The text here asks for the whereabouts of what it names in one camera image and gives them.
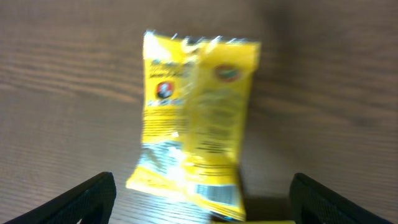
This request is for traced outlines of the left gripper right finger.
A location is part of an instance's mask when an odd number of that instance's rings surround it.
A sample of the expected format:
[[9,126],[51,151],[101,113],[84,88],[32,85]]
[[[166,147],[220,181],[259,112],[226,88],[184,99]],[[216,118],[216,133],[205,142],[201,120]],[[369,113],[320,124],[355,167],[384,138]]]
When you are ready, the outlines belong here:
[[289,201],[296,224],[392,224],[303,173],[294,175]]

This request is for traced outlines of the yellow snack bag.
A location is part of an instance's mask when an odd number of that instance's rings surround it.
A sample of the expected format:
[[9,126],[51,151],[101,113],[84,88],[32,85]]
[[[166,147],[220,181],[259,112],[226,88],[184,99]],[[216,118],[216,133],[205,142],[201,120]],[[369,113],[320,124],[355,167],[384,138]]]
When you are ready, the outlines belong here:
[[128,189],[246,218],[239,182],[257,40],[144,34],[141,155]]

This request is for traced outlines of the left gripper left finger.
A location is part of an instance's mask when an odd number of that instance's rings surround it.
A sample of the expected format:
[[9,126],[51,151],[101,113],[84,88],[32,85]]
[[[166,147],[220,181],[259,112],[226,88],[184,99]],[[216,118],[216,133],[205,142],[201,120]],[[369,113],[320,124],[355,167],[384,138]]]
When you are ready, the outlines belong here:
[[110,172],[101,172],[5,224],[107,224],[116,200]]

